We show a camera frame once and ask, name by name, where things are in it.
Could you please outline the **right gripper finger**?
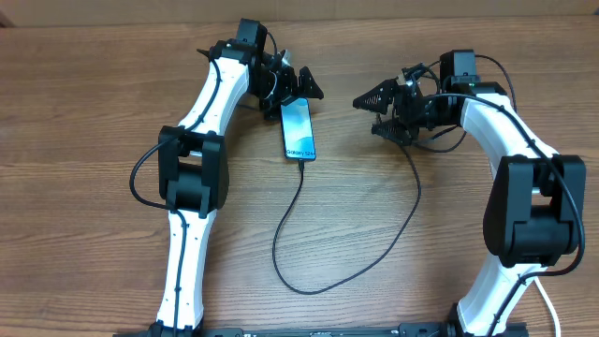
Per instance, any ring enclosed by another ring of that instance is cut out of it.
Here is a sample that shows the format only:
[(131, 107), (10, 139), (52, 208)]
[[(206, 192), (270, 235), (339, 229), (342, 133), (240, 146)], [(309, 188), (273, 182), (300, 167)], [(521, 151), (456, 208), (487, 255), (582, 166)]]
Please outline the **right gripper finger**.
[(367, 93), (360, 95), (353, 100), (353, 107), (358, 110), (386, 115), (389, 106), (394, 101), (394, 96), (398, 88), (397, 79), (384, 80)]
[(401, 146), (410, 146), (413, 142), (409, 129), (397, 119), (383, 121), (378, 118), (372, 125), (371, 132)]

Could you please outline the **blue Galaxy smartphone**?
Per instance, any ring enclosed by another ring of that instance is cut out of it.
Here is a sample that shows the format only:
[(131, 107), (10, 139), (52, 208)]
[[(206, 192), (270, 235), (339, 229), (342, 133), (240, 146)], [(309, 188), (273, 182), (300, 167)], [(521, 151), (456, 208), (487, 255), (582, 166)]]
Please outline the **blue Galaxy smartphone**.
[(281, 107), (285, 157), (292, 160), (315, 161), (316, 150), (309, 102), (297, 98)]

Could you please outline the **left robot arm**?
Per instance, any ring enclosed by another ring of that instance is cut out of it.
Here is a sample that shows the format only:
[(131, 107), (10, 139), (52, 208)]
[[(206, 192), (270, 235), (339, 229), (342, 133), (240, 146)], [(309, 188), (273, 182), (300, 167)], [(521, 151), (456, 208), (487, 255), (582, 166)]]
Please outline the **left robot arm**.
[(256, 96), (265, 118), (280, 122), (286, 158), (315, 159), (309, 101), (324, 94), (308, 67), (290, 65), (289, 51), (266, 52), (270, 39), (260, 22), (241, 20), (235, 37), (204, 52), (209, 74), (192, 109), (159, 133), (159, 195), (170, 236), (166, 287), (152, 336), (195, 336), (201, 329), (208, 239), (229, 186), (225, 133), (240, 100)]

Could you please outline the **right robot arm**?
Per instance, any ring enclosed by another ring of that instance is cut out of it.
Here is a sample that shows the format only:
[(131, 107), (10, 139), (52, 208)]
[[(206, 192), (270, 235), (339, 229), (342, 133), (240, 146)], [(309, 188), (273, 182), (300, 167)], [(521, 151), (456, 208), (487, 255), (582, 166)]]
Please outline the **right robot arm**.
[(512, 83), (483, 81), (477, 60), (471, 50), (446, 52), (353, 102), (376, 114), (375, 135), (402, 147), (427, 150), (422, 129), (439, 137), (461, 128), (485, 152), (493, 178), (483, 217), (488, 255), (472, 287), (446, 321), (402, 323), (402, 336), (524, 336), (526, 326), (509, 316), (527, 288), (563, 275), (562, 256), (579, 263), (584, 254), (584, 161), (538, 138), (519, 116)]

